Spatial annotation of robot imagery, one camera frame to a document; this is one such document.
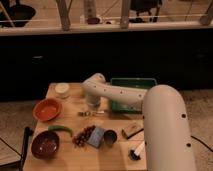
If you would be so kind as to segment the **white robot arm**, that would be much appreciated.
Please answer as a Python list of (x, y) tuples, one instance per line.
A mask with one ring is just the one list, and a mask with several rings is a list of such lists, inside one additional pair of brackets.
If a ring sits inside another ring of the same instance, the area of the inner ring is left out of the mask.
[(105, 97), (142, 111), (148, 171), (197, 171), (185, 102), (175, 88), (110, 85), (101, 73), (87, 78), (82, 88), (91, 107)]

